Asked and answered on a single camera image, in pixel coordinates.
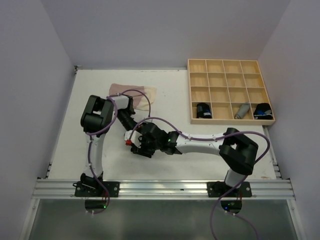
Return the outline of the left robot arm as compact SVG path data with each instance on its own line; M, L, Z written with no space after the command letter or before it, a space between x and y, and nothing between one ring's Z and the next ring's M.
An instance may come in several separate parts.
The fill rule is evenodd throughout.
M134 100L129 95L114 95L106 99L91 95L80 119L80 125L86 134L87 160L80 182L86 186L92 196L103 193L102 153L106 133L116 120L119 120L127 132L137 124L132 115Z

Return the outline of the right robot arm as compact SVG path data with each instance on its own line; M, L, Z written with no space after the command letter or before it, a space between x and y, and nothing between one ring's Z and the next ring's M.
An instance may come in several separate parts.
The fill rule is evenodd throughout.
M253 173L259 148L257 143L232 127L220 134L192 135L177 130L165 132L152 122L127 131L124 141L131 146L132 153L147 158L156 151L167 155L200 153L222 157L229 166L222 189L231 197L241 190L239 182Z

